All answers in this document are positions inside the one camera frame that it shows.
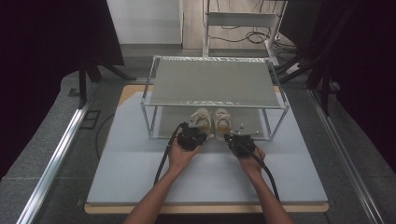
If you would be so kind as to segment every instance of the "shoe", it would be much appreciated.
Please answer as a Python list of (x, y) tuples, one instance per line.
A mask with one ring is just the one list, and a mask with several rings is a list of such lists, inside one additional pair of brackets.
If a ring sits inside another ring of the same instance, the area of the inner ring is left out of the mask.
[(219, 108), (216, 110), (213, 120), (215, 122), (216, 137), (219, 140), (223, 140), (224, 134), (231, 132), (231, 115), (227, 110)]
[(206, 133), (210, 135), (211, 126), (212, 122), (210, 119), (210, 113), (206, 108), (198, 108), (195, 113), (190, 116), (189, 127), (198, 128), (201, 133)]

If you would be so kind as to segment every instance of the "black curtain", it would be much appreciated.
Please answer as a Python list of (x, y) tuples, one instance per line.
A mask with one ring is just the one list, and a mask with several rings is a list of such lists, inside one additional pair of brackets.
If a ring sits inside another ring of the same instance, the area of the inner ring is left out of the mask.
[(396, 172), (396, 7), (360, 1), (334, 48), (338, 100)]
[(1, 1), (0, 29), (3, 176), (82, 58), (123, 59), (106, 0)]

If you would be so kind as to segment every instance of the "black controller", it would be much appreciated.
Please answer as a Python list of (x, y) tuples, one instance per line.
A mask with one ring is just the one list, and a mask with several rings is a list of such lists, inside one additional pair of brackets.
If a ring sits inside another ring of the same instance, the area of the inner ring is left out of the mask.
[(231, 152), (237, 158), (248, 157), (249, 153), (254, 153), (256, 145), (250, 135), (224, 134), (224, 140), (228, 143)]
[(181, 133), (177, 135), (177, 143), (185, 150), (194, 151), (196, 147), (206, 141), (206, 138), (206, 133), (200, 133), (199, 129), (189, 128), (185, 125), (181, 129)]

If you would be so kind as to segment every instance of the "person's right arm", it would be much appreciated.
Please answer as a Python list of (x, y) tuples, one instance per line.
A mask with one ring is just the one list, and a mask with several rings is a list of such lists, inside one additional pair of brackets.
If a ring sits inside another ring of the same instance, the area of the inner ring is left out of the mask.
[[(254, 154), (259, 157), (260, 155), (264, 155), (264, 153), (258, 148), (256, 148)], [(259, 197), (259, 201), (262, 206), (265, 222), (267, 224), (294, 223), (289, 214), (283, 208), (282, 204), (280, 204), (262, 178), (262, 167), (259, 165), (259, 163), (251, 157), (238, 158), (238, 160), (241, 164), (242, 170), (245, 172), (257, 192), (257, 196)]]

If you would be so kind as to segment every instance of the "forearm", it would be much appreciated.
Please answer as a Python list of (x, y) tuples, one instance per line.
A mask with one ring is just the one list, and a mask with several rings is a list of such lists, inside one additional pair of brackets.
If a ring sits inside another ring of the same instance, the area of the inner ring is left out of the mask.
[(168, 170), (125, 219), (124, 224), (154, 223), (181, 170)]
[(274, 196), (273, 192), (266, 185), (264, 179), (262, 178), (262, 174), (258, 172), (251, 172), (247, 174), (247, 176), (257, 192), (266, 223), (294, 223), (289, 214)]

